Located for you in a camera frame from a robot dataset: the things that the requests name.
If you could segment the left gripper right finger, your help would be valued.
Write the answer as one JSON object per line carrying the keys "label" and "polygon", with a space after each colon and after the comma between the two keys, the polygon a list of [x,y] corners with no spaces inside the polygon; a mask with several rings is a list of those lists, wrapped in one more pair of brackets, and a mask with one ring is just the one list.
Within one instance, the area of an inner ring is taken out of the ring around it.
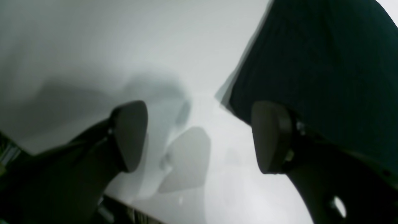
{"label": "left gripper right finger", "polygon": [[251,110],[257,164],[286,174],[315,224],[396,224],[397,174],[346,150],[286,107],[257,101]]}

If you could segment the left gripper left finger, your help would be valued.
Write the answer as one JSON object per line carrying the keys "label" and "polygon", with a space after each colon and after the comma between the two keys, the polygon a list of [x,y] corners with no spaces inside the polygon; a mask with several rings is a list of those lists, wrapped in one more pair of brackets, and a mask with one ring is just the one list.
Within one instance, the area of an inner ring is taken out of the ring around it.
{"label": "left gripper left finger", "polygon": [[138,169],[147,126],[147,106],[137,100],[37,155],[1,135],[1,223],[90,223],[109,183]]}

